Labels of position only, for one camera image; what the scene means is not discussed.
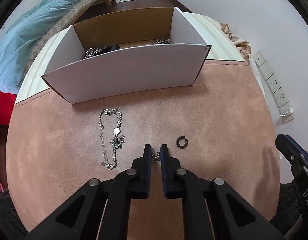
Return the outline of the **pink suede mat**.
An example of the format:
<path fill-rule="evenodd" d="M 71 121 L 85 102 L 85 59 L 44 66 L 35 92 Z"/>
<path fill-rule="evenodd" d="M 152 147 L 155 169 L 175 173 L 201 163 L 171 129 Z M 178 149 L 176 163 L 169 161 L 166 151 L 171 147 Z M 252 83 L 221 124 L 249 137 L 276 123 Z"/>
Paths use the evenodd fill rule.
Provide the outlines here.
<path fill-rule="evenodd" d="M 32 230 L 91 178 L 128 169 L 145 144 L 167 144 L 183 168 L 220 177 L 266 219 L 279 199 L 279 154 L 259 84 L 244 62 L 208 60 L 190 87 L 71 105 L 46 89 L 14 106 L 8 189 Z"/>

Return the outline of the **black fluffy cushion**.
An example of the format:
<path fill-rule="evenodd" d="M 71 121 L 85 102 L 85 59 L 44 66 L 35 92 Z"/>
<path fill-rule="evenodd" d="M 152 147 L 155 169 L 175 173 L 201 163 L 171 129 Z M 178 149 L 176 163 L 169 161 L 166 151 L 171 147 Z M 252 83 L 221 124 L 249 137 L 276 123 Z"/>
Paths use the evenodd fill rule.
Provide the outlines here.
<path fill-rule="evenodd" d="M 9 190 L 0 194 L 0 219 L 12 239 L 25 239 L 28 231 L 16 212 Z"/>

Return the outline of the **light blue duvet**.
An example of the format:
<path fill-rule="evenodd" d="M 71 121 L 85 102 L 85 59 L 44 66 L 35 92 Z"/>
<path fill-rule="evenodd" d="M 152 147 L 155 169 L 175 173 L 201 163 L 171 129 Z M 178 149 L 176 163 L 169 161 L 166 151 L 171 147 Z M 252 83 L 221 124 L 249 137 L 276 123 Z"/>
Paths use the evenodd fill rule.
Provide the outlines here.
<path fill-rule="evenodd" d="M 17 94 L 34 43 L 80 0 L 42 0 L 20 16 L 0 41 L 0 91 Z"/>

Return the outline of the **patterned mattress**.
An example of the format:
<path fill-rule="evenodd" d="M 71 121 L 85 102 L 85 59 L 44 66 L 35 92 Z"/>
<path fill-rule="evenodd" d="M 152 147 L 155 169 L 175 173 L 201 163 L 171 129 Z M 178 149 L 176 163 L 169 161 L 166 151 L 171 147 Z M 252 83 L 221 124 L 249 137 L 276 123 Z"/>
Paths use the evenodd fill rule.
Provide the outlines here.
<path fill-rule="evenodd" d="M 75 5 L 72 6 L 72 8 L 64 14 L 48 31 L 44 33 L 44 35 L 34 42 L 34 46 L 32 48 L 29 61 L 27 62 L 27 65 L 23 71 L 22 77 L 24 78 L 34 62 L 35 58 L 39 54 L 39 52 L 42 50 L 44 45 L 48 42 L 48 40 L 57 34 L 59 31 L 62 31 L 63 29 L 68 28 L 71 24 L 76 22 L 78 18 L 94 3 L 96 3 L 98 0 L 80 0 Z"/>

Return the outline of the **white power strip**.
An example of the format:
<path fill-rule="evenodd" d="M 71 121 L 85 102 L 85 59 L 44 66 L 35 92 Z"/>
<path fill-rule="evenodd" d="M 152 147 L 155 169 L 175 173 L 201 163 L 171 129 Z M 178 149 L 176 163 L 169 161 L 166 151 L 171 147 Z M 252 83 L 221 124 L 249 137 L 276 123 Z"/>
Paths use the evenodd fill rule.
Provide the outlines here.
<path fill-rule="evenodd" d="M 257 51 L 253 56 L 257 65 L 260 75 L 264 79 L 271 96 L 276 104 L 283 124 L 290 122 L 294 119 L 293 108 L 285 95 L 282 85 L 277 78 L 274 69 L 270 66 L 269 62 L 264 58 L 260 51 Z"/>

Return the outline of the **checkered beige scarf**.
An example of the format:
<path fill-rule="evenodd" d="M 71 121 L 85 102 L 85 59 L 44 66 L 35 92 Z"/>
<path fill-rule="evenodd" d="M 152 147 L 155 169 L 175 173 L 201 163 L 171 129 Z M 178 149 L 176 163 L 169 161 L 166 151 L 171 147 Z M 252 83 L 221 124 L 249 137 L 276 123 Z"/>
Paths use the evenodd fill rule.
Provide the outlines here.
<path fill-rule="evenodd" d="M 249 45 L 249 42 L 241 39 L 237 35 L 233 34 L 230 31 L 230 28 L 228 24 L 220 23 L 220 28 L 223 31 L 223 33 L 232 41 L 232 43 L 236 46 L 236 48 L 239 50 L 240 54 L 243 56 L 244 60 L 247 63 L 250 63 L 251 55 L 252 55 L 252 49 Z"/>

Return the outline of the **small gold clasp earring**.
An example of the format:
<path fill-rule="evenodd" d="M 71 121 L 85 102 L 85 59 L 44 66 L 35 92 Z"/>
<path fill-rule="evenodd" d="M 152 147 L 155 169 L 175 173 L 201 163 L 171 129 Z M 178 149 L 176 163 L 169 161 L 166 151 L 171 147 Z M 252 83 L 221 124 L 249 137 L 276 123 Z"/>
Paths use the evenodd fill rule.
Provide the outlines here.
<path fill-rule="evenodd" d="M 153 152 L 152 153 L 152 162 L 161 161 L 161 154 L 160 152 Z"/>

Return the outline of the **white cardboard box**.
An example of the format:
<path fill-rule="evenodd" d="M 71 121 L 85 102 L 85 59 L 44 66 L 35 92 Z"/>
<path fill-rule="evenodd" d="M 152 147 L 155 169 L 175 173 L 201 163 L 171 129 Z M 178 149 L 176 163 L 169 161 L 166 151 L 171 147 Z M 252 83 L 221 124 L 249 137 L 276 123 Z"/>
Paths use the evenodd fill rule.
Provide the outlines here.
<path fill-rule="evenodd" d="M 112 12 L 67 29 L 42 79 L 71 104 L 191 86 L 211 50 L 176 7 Z M 115 44 L 119 50 L 99 54 Z"/>

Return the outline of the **red bed sheet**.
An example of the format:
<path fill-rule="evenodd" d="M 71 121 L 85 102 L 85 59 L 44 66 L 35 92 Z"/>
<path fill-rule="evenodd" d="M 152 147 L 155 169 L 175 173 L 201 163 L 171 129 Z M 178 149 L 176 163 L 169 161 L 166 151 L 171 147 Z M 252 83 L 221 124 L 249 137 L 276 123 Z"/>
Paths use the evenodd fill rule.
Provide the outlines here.
<path fill-rule="evenodd" d="M 9 125 L 16 97 L 16 94 L 0 91 L 0 126 Z"/>

